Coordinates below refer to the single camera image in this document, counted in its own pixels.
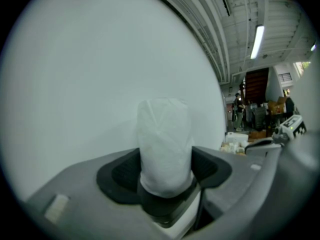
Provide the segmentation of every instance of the fluorescent light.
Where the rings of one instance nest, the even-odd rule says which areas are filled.
[[[260,45],[262,42],[262,38],[264,37],[265,26],[259,25],[255,29],[255,38],[254,38],[254,45],[251,53],[250,59],[255,59],[258,55]]]

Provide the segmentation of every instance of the small white tab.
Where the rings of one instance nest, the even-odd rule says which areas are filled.
[[[69,197],[57,194],[46,209],[44,213],[44,217],[48,219],[51,223],[56,224],[59,218],[61,217],[63,211],[65,210],[67,203],[69,201]]]
[[[255,171],[259,171],[261,169],[261,165],[259,164],[251,164],[250,168]]]

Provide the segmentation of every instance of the white paper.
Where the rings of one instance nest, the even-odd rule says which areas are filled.
[[[138,106],[137,137],[140,182],[146,191],[173,198],[192,183],[191,117],[186,102],[176,98],[145,100]]]

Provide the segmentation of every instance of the cardboard box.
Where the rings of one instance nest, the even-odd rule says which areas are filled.
[[[277,102],[273,100],[269,100],[268,109],[270,111],[270,114],[277,115],[277,114],[286,113],[287,112],[286,100],[287,100],[287,97],[279,97]]]
[[[230,143],[229,142],[222,142],[221,147],[220,147],[220,151],[225,152],[225,153],[229,153],[229,154],[234,154],[232,152],[232,150],[230,149]],[[243,152],[244,148],[241,147],[241,143],[238,142],[237,143],[237,151],[235,152],[236,155],[241,155],[241,156],[245,156],[246,154]]]
[[[249,133],[249,139],[248,140],[256,140],[256,139],[263,139],[267,137],[267,131],[261,130],[261,131],[251,131]]]

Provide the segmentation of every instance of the person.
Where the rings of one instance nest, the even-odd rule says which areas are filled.
[[[288,97],[285,101],[285,108],[286,108],[286,117],[289,119],[294,115],[294,111],[295,111],[295,104],[290,97]]]
[[[235,108],[235,104],[232,103],[232,118],[231,118],[232,122],[236,121],[236,108]]]
[[[243,116],[243,110],[245,109],[245,106],[241,100],[241,96],[239,93],[235,94],[235,103],[237,107],[237,111],[236,111],[237,119],[235,121],[234,127],[236,132],[241,132],[242,116]]]

